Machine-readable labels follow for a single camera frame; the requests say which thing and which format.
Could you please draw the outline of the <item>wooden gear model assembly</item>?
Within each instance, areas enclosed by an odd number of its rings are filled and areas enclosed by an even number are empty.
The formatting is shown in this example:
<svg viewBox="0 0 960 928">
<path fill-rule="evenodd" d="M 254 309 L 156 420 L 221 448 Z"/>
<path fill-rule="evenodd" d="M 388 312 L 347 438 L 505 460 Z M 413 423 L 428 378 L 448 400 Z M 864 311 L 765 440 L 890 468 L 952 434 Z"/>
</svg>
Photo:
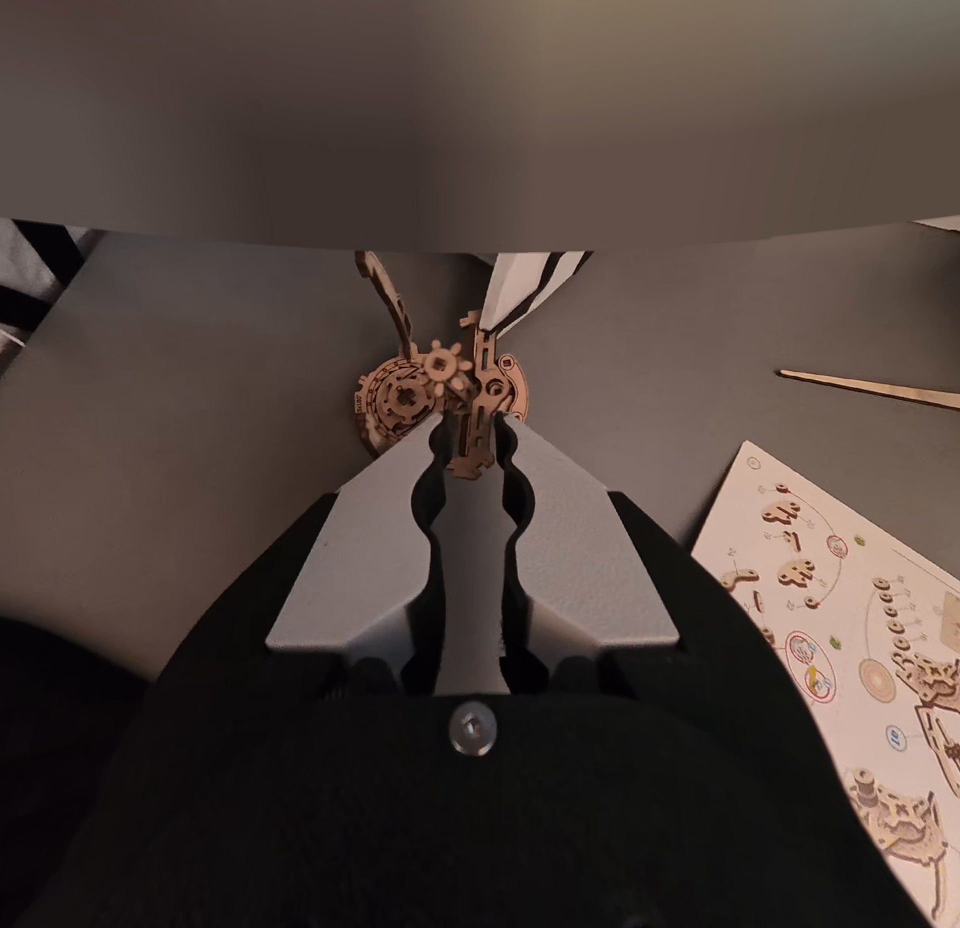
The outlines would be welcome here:
<svg viewBox="0 0 960 928">
<path fill-rule="evenodd" d="M 431 415 L 449 414 L 458 423 L 449 471 L 475 480 L 496 462 L 495 417 L 524 422 L 529 411 L 529 386 L 518 360 L 498 353 L 495 332 L 480 329 L 480 310 L 460 321 L 470 347 L 462 356 L 473 363 L 473 395 L 465 401 L 451 396 L 435 400 L 422 385 L 425 354 L 413 339 L 410 318 L 386 268 L 371 251 L 356 251 L 354 262 L 390 312 L 399 339 L 398 355 L 359 379 L 354 412 L 359 435 L 369 453 L 378 457 L 421 427 Z"/>
</svg>

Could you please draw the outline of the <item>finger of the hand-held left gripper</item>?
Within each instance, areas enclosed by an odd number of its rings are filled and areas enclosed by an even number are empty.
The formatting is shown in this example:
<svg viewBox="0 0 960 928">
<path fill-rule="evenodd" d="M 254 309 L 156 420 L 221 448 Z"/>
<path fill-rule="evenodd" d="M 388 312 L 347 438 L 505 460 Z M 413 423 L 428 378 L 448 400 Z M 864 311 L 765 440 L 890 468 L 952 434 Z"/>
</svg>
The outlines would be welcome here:
<svg viewBox="0 0 960 928">
<path fill-rule="evenodd" d="M 540 289 L 550 258 L 550 252 L 497 254 L 481 312 L 481 330 L 509 330 L 522 319 L 520 309 Z"/>
<path fill-rule="evenodd" d="M 571 281 L 593 256 L 593 251 L 552 252 L 543 257 L 544 265 L 534 288 L 501 319 L 501 335 L 510 330 Z"/>
</svg>

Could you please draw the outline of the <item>thin wooden stick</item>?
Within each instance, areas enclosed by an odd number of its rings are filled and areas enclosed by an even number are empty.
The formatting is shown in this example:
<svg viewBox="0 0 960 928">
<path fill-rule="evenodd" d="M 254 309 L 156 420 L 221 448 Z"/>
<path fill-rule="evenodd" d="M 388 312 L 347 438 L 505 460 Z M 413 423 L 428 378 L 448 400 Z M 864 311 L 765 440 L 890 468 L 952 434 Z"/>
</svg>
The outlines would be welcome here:
<svg viewBox="0 0 960 928">
<path fill-rule="evenodd" d="M 916 403 L 924 406 L 940 407 L 956 412 L 959 411 L 959 393 L 957 392 L 938 391 L 884 382 L 844 379 L 787 369 L 777 369 L 775 374 L 780 378 L 797 382 L 819 384 L 822 386 L 867 393 L 898 401 Z"/>
</svg>

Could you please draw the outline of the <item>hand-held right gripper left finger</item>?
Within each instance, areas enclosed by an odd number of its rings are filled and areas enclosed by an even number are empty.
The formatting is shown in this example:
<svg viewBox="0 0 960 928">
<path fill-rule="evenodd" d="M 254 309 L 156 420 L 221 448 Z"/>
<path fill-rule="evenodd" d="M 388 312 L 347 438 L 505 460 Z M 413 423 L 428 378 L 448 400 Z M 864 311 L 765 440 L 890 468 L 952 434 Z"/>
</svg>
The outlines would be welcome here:
<svg viewBox="0 0 960 928">
<path fill-rule="evenodd" d="M 403 689 L 436 688 L 446 591 L 433 524 L 449 461 L 449 425 L 432 416 L 342 486 L 266 638 L 270 650 L 379 659 Z"/>
</svg>

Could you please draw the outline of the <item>dark striped cloth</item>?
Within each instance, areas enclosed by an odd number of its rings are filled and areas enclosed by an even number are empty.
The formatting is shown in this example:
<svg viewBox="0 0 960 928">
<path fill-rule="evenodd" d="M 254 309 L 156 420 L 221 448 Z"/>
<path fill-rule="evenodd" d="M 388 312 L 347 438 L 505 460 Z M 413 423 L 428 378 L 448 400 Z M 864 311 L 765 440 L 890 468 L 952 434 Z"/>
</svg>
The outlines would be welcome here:
<svg viewBox="0 0 960 928">
<path fill-rule="evenodd" d="M 66 292 L 105 232 L 1 219 L 1 372 Z"/>
</svg>

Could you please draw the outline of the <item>printed instruction sheet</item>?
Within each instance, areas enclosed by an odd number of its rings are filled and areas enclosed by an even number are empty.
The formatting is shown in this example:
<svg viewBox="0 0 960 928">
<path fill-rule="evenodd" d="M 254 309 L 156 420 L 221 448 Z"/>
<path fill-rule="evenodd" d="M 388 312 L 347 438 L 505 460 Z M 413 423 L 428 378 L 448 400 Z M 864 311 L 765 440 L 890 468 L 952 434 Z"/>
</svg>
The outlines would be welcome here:
<svg viewBox="0 0 960 928">
<path fill-rule="evenodd" d="M 750 441 L 693 556 L 773 647 L 883 860 L 958 926 L 958 579 Z"/>
</svg>

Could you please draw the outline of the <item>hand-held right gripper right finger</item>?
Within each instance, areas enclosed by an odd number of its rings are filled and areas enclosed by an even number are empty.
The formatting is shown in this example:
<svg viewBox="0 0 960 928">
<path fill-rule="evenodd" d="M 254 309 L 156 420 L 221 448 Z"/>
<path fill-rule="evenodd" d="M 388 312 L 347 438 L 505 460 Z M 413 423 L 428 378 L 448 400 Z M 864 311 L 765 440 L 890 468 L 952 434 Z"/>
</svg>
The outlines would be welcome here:
<svg viewBox="0 0 960 928">
<path fill-rule="evenodd" d="M 503 507 L 515 525 L 505 550 L 505 657 L 558 665 L 678 646 L 606 486 L 524 423 L 497 419 Z"/>
</svg>

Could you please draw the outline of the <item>small wooden gear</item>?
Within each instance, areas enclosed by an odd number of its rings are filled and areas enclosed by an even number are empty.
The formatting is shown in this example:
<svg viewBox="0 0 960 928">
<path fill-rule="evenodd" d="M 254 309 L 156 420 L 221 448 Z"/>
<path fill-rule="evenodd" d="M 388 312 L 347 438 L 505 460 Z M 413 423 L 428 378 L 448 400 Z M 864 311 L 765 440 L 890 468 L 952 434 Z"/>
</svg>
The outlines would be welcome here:
<svg viewBox="0 0 960 928">
<path fill-rule="evenodd" d="M 467 400 L 474 392 L 474 364 L 462 355 L 462 344 L 445 347 L 438 339 L 424 355 L 421 384 L 435 400 L 451 396 Z"/>
</svg>

